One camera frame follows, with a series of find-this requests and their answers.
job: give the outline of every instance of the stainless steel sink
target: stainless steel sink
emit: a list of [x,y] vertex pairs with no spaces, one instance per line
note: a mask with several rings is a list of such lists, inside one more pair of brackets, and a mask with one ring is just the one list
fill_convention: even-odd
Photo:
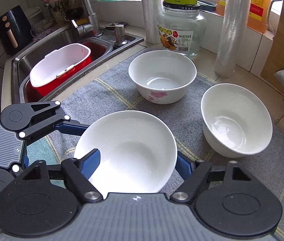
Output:
[[[29,45],[12,60],[12,103],[24,103],[34,101],[46,101],[53,99],[56,95],[65,90],[79,78],[95,69],[103,62],[106,62],[115,55],[142,42],[144,39],[139,36],[125,34],[128,43],[122,47],[115,47],[115,34],[113,31],[101,28],[103,34],[98,38],[81,38],[71,25],[63,26],[49,34],[33,45]],[[42,60],[45,55],[53,50],[71,43],[82,43],[91,49],[92,63],[75,73],[59,87],[51,91],[45,97],[41,97],[30,86],[29,73],[32,68]]]

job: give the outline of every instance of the red container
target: red container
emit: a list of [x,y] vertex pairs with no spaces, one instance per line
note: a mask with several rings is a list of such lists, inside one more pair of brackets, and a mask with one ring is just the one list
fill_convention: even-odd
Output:
[[44,97],[92,62],[90,48],[73,43],[47,54],[32,68],[31,85]]

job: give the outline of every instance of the bowl with pink flower pattern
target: bowl with pink flower pattern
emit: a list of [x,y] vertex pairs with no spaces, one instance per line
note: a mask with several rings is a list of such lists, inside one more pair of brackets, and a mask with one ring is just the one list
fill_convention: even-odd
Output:
[[157,104],[170,104],[186,94],[195,80],[196,67],[182,54],[151,51],[136,57],[128,73],[145,99]]

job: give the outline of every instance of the white ceramic bowl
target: white ceramic bowl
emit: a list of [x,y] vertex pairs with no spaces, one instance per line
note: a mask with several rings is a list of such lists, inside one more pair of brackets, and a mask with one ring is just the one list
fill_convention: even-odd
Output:
[[136,57],[128,73],[145,99],[157,104],[169,104],[186,94],[195,80],[196,67],[182,54],[151,51]]
[[142,111],[119,111],[95,121],[81,136],[74,157],[93,148],[100,150],[101,163],[89,181],[104,198],[109,192],[159,192],[177,161],[168,126]]
[[209,88],[201,100],[203,132],[219,154],[238,158],[263,151],[272,137],[272,121],[262,101],[234,84]]

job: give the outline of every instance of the gray placemat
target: gray placemat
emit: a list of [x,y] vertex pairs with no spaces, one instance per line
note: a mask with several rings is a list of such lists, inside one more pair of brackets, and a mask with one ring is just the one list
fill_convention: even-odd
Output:
[[[151,103],[141,97],[127,71],[130,62],[147,51],[149,49],[135,54],[75,91],[62,102],[64,111],[72,119],[84,124],[92,124],[99,118],[120,110],[145,111],[167,124],[175,136],[178,150],[189,158],[227,164],[229,159],[212,150],[202,131],[201,98],[215,82],[198,74],[187,94],[178,102],[168,105]],[[46,156],[42,155],[51,150],[47,156],[49,161],[61,162],[73,157],[78,140],[77,136],[55,131],[27,148],[29,159],[31,162],[45,159]],[[284,240],[284,132],[274,127],[271,143],[262,153],[238,161],[281,200],[283,216],[276,236]],[[182,182],[183,179],[175,170],[162,192],[170,195]]]

